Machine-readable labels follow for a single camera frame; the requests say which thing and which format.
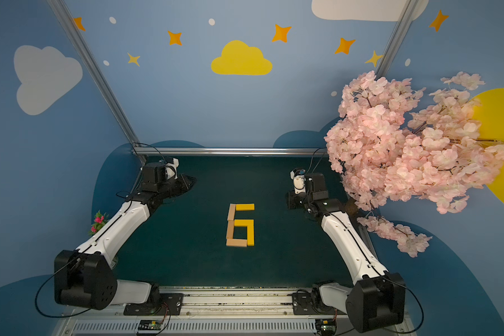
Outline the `yellow block vertical bar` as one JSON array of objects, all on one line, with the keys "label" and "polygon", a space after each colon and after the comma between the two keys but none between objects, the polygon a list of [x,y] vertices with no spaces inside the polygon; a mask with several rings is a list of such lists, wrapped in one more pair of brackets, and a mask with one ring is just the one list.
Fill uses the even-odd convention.
[{"label": "yellow block vertical bar", "polygon": [[248,226],[247,228],[247,246],[254,246],[255,245],[255,232],[254,232],[254,227],[253,225]]}]

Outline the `yellow block top bar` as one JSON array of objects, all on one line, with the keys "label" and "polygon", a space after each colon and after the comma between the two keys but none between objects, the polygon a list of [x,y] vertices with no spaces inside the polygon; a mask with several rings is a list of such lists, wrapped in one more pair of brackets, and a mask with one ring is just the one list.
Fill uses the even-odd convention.
[{"label": "yellow block top bar", "polygon": [[235,210],[236,211],[254,211],[255,204],[236,204]]}]

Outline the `natural wood block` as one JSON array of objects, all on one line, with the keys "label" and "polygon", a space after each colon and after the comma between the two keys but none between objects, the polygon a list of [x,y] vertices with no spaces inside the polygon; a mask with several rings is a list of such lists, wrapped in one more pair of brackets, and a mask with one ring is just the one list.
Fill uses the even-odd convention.
[{"label": "natural wood block", "polygon": [[226,240],[226,246],[231,246],[231,247],[247,247],[248,242],[246,239],[227,239]]},{"label": "natural wood block", "polygon": [[236,204],[230,204],[229,211],[228,211],[228,221],[235,220],[235,212],[236,212]]},{"label": "natural wood block", "polygon": [[226,239],[232,239],[234,235],[235,221],[228,221]]}]

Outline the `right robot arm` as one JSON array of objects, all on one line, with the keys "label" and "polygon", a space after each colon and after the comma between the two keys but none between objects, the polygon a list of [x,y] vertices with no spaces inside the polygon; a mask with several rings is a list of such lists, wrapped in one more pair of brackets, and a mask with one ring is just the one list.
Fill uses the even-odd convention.
[{"label": "right robot arm", "polygon": [[345,313],[359,333],[402,323],[404,279],[398,273],[390,273],[368,249],[345,212],[344,204],[329,196],[322,174],[294,169],[290,178],[293,190],[287,193],[288,208],[302,207],[319,221],[352,278],[352,288],[335,282],[320,285],[321,302]]}]

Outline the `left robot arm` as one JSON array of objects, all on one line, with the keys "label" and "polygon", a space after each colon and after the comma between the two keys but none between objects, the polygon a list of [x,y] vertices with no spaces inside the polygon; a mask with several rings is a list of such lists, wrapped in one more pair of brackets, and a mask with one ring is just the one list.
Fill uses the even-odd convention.
[{"label": "left robot arm", "polygon": [[178,166],[176,158],[144,165],[139,190],[127,197],[109,222],[77,249],[57,255],[54,294],[58,304],[96,310],[109,305],[159,305],[155,284],[119,280],[111,263],[134,231],[166,199],[178,197],[194,186],[195,178],[179,174]]}]

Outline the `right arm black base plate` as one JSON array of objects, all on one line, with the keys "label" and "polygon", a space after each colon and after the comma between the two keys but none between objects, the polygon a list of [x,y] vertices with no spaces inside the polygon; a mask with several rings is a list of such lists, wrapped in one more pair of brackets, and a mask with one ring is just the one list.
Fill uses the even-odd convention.
[{"label": "right arm black base plate", "polygon": [[291,294],[294,315],[320,315],[322,312],[317,308],[309,291],[298,289]]}]

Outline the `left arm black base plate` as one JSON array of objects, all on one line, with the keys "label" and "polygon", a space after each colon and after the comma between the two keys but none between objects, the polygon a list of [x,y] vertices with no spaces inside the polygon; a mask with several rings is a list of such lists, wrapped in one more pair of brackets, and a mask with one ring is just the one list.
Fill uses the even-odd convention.
[{"label": "left arm black base plate", "polygon": [[182,293],[161,293],[158,299],[149,298],[142,304],[128,304],[123,314],[125,316],[179,316],[183,307]]}]

